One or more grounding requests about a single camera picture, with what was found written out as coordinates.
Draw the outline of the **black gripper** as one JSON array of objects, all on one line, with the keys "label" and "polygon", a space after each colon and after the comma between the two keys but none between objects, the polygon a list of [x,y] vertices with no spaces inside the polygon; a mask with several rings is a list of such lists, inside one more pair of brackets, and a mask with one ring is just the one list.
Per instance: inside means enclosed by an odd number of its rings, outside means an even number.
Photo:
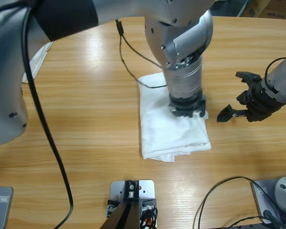
[{"label": "black gripper", "polygon": [[282,103],[266,94],[261,81],[248,84],[248,89],[236,99],[241,105],[245,105],[247,110],[235,110],[231,105],[227,105],[218,114],[217,122],[228,122],[233,117],[243,116],[246,116],[249,122],[263,121],[283,106]]},{"label": "black gripper", "polygon": [[185,116],[192,118],[194,113],[198,113],[200,117],[204,117],[206,113],[206,99],[202,94],[195,94],[189,98],[176,98],[169,95],[169,98],[169,108],[177,117]]}]

